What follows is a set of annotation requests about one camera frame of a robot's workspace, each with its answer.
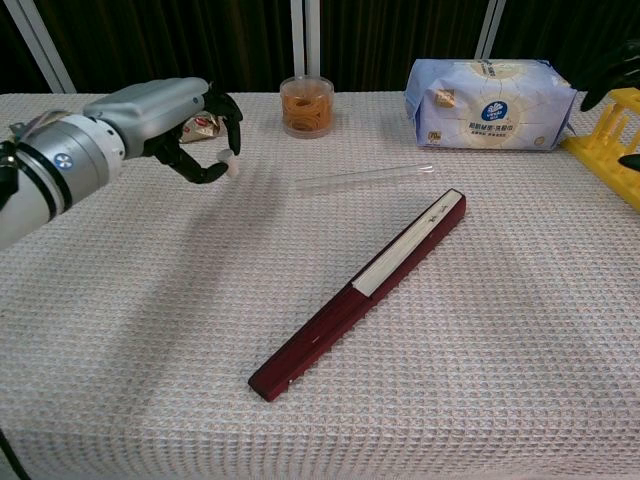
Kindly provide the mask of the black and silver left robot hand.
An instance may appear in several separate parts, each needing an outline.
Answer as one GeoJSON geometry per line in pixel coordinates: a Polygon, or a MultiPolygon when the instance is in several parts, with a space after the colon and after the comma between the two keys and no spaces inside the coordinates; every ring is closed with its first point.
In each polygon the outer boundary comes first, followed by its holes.
{"type": "Polygon", "coordinates": [[[185,124],[202,111],[223,120],[229,149],[239,155],[242,112],[230,95],[201,78],[130,85],[88,104],[83,114],[115,129],[124,143],[126,159],[154,157],[187,181],[208,184],[228,170],[226,162],[204,168],[180,146],[185,124]]]}

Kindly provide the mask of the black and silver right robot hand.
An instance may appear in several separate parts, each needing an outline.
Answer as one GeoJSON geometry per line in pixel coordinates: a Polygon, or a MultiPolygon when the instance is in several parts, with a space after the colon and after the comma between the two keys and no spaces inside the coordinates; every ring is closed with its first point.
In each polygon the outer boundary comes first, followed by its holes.
{"type": "Polygon", "coordinates": [[[580,110],[595,107],[610,91],[639,88],[639,39],[629,39],[598,57],[572,81],[572,86],[585,92],[580,110]]]}

